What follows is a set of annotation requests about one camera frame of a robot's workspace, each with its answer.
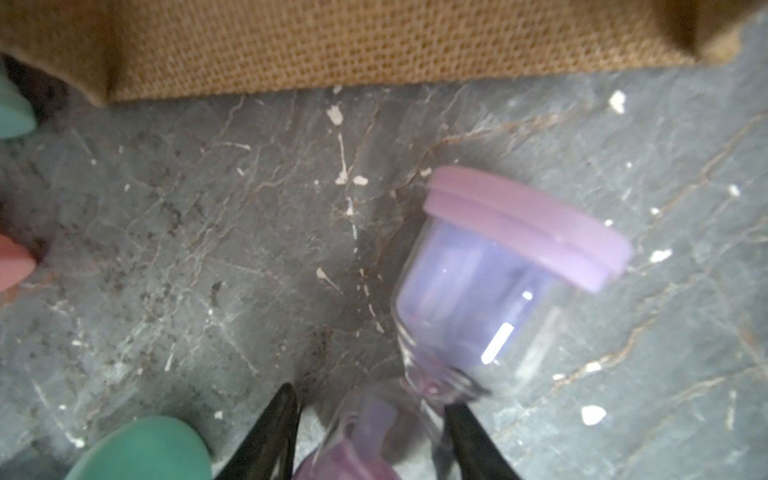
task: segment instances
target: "floor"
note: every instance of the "floor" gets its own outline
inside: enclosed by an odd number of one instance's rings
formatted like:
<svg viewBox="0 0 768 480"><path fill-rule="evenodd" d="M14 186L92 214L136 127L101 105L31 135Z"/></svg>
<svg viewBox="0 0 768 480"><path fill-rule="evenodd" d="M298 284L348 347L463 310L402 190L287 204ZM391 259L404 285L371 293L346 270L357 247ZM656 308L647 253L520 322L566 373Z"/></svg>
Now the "floor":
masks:
<svg viewBox="0 0 768 480"><path fill-rule="evenodd" d="M313 406L305 455L347 389L399 372L392 286L430 171L461 164L637 250L524 395L475 407L521 475L764 478L768 15L743 41L714 69L110 108L71 92L0 144L0 229L41 258L2 296L0 476L61 478L158 413L219 469L285 381Z"/></svg>

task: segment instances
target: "teal plastic piece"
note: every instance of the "teal plastic piece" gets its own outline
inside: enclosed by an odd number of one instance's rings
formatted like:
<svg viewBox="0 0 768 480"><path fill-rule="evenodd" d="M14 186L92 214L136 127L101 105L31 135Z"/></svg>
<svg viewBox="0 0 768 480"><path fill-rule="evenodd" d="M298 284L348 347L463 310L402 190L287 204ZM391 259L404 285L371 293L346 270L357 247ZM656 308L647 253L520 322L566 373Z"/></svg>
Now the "teal plastic piece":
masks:
<svg viewBox="0 0 768 480"><path fill-rule="evenodd" d="M0 71L0 140L28 134L37 126L32 106Z"/></svg>
<svg viewBox="0 0 768 480"><path fill-rule="evenodd" d="M112 432L65 480L211 480L203 440L186 423L147 417Z"/></svg>

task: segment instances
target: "pink plastic cap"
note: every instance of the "pink plastic cap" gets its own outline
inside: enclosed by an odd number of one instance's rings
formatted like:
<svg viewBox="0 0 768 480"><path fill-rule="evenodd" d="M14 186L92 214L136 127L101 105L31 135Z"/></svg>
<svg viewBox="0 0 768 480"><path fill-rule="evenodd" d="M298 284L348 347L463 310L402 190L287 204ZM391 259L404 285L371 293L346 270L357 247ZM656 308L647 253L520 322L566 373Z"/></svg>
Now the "pink plastic cap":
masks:
<svg viewBox="0 0 768 480"><path fill-rule="evenodd" d="M0 235L0 292L27 278L35 267L35 260L24 247Z"/></svg>

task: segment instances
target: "white speck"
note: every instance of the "white speck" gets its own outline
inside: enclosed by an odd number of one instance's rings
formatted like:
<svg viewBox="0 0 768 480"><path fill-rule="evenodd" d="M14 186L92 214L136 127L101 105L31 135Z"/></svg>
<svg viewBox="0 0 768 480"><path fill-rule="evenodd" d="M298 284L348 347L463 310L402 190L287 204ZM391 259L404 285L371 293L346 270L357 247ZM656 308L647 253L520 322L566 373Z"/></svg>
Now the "white speck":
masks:
<svg viewBox="0 0 768 480"><path fill-rule="evenodd" d="M605 409L596 405L581 407L581 421L585 425L597 425L605 418Z"/></svg>
<svg viewBox="0 0 768 480"><path fill-rule="evenodd" d="M672 257L671 248L667 248L666 250L654 250L648 258L648 261L651 263L659 263L665 261L669 257Z"/></svg>
<svg viewBox="0 0 768 480"><path fill-rule="evenodd" d="M168 356L168 360L165 363L165 367L163 368L164 372L170 372L170 366L173 365L174 362L174 348L176 348L176 344L172 343L170 345L170 355Z"/></svg>
<svg viewBox="0 0 768 480"><path fill-rule="evenodd" d="M326 110L326 113L328 114L328 118L331 119L331 122L337 127L344 122L344 115L342 115L341 110L339 110L339 105L333 105Z"/></svg>
<svg viewBox="0 0 768 480"><path fill-rule="evenodd" d="M586 373L599 372L602 369L603 366L600 364L600 362L589 362L586 366L584 366L584 371Z"/></svg>
<svg viewBox="0 0 768 480"><path fill-rule="evenodd" d="M243 150L250 151L250 145L246 145L246 144L236 144L232 141L223 141L221 142L221 144L227 145L228 147L242 148Z"/></svg>
<svg viewBox="0 0 768 480"><path fill-rule="evenodd" d="M736 419L736 398L738 396L736 390L728 392L728 398L730 398L730 405L728 406L728 412L725 415L725 428L733 430L733 421Z"/></svg>
<svg viewBox="0 0 768 480"><path fill-rule="evenodd" d="M69 440L69 442L74 445L76 449L79 450L85 447L85 440L76 438L70 432L66 432L65 435L67 436L67 440Z"/></svg>
<svg viewBox="0 0 768 480"><path fill-rule="evenodd" d="M339 138L339 150L341 151L341 171L339 172L339 178L336 178L336 185L345 185L349 181L349 172L346 171L346 160L344 159L344 139L341 134Z"/></svg>
<svg viewBox="0 0 768 480"><path fill-rule="evenodd" d="M315 271L315 275L317 275L317 278L319 278L321 280L325 280L326 282L328 282L330 284L330 286L332 286L333 288L336 289L336 291L341 293L341 289L334 282L332 282L330 278L328 278L328 276L326 275L325 271L323 271L322 267L320 267L320 266L317 267L317 270Z"/></svg>
<svg viewBox="0 0 768 480"><path fill-rule="evenodd" d="M608 99L608 104L611 106L611 108L614 109L616 113L623 115L626 111L624 109L625 101L627 101L627 95L621 90L616 90L614 94L611 95L611 98Z"/></svg>

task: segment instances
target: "brown burlap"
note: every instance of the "brown burlap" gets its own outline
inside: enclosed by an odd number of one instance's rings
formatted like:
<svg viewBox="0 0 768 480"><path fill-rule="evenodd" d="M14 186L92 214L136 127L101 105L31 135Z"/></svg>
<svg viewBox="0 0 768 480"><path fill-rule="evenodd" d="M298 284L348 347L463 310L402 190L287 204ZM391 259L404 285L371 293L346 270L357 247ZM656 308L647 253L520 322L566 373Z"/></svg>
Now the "brown burlap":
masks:
<svg viewBox="0 0 768 480"><path fill-rule="evenodd" d="M0 50L104 104L724 61L765 1L0 2Z"/></svg>

